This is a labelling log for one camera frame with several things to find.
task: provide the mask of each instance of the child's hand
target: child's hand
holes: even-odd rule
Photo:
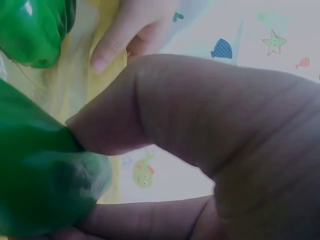
[[[96,46],[91,65],[97,73],[125,48],[132,56],[156,53],[163,45],[178,0],[121,0],[117,18]]]

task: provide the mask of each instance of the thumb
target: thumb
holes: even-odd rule
[[[285,126],[315,91],[285,73],[151,55],[128,65],[68,125],[90,151],[115,155],[152,143],[213,178]]]
[[[101,73],[127,47],[141,30],[141,25],[134,14],[128,14],[122,9],[92,53],[93,69]]]

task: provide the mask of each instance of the blue fish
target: blue fish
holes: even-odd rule
[[[226,40],[220,38],[211,52],[211,56],[213,58],[232,59],[232,48]]]

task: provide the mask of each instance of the red fish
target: red fish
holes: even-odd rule
[[[301,61],[298,65],[295,65],[295,69],[298,69],[298,67],[307,68],[307,67],[309,67],[309,64],[310,64],[310,59],[309,59],[309,57],[306,56],[301,59]]]

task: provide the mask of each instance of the green plastic toy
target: green plastic toy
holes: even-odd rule
[[[0,0],[0,48],[33,68],[52,67],[75,23],[76,0]]]
[[[108,189],[106,156],[0,79],[0,236],[33,237],[83,219]]]

